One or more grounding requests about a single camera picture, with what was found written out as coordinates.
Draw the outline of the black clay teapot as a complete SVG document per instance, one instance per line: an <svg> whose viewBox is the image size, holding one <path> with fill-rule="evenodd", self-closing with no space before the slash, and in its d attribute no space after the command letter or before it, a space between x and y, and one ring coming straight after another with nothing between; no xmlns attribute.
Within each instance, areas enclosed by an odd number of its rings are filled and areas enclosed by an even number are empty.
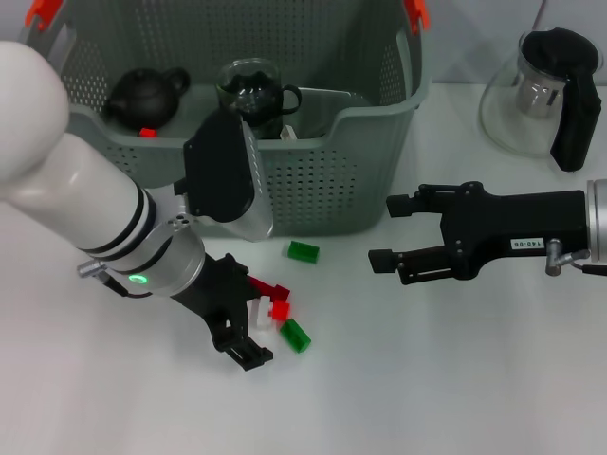
<svg viewBox="0 0 607 455"><path fill-rule="evenodd" d="M157 130L175 116L190 86L191 76L182 67L165 71L136 68L116 83L103 112L127 129Z"/></svg>

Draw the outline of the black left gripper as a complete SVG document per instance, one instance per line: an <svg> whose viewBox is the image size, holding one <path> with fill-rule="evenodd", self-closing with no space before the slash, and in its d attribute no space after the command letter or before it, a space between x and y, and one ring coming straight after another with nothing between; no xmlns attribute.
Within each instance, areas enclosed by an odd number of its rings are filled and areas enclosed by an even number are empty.
<svg viewBox="0 0 607 455"><path fill-rule="evenodd" d="M172 296L207 324L214 348L227 354L245 372L262 367L273 352L259 346L248 334L247 303L260 298L249 270L232 255L219 260L205 256L202 269L182 292Z"/></svg>

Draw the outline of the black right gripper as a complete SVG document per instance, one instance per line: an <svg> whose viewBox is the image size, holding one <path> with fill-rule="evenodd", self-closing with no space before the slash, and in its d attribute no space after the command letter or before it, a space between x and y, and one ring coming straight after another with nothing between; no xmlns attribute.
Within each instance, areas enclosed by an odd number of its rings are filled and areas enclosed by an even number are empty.
<svg viewBox="0 0 607 455"><path fill-rule="evenodd" d="M389 196L386 205L392 218L442 215L444 246L368 252L376 274L397 273L402 284L471 280L494 260L545 256L551 240L559 240L564 253L588 247L583 191L494 195L479 182L422 184L413 195Z"/></svg>

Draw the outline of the dark red toy brick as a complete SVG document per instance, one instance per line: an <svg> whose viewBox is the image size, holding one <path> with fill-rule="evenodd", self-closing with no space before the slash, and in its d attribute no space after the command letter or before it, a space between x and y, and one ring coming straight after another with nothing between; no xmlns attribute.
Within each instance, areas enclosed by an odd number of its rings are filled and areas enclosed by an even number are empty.
<svg viewBox="0 0 607 455"><path fill-rule="evenodd" d="M290 295L289 289L282 287L279 284L270 285L254 277L248 277L248 280L262 296L269 297L271 301L288 301L288 297Z"/></svg>

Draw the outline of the grey perforated plastic storage bin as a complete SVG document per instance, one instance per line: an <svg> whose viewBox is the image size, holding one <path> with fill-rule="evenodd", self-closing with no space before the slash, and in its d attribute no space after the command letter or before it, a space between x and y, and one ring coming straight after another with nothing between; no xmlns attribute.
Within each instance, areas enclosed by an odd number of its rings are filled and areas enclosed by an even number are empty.
<svg viewBox="0 0 607 455"><path fill-rule="evenodd" d="M303 94L285 118L298 139L259 144L273 232L285 237L344 235L378 221L430 83L430 29L412 34L403 0L64 0L47 30L24 26L20 40L59 73L70 132L146 188L183 176L183 143L217 107L220 69L273 61ZM104 114L127 71L174 67L192 85L157 137ZM308 138L319 125L332 130Z"/></svg>

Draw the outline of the green toy brick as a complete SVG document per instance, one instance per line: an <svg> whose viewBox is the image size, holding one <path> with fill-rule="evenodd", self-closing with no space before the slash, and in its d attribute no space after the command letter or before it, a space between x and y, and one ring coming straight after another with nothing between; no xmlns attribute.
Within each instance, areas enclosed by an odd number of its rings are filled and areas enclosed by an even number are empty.
<svg viewBox="0 0 607 455"><path fill-rule="evenodd" d="M311 338L304 329L293 319L287 319L280 328L280 334L291 349L302 354L311 344Z"/></svg>
<svg viewBox="0 0 607 455"><path fill-rule="evenodd" d="M320 248L303 242L290 241L285 248L284 256L294 261L316 264L320 257Z"/></svg>

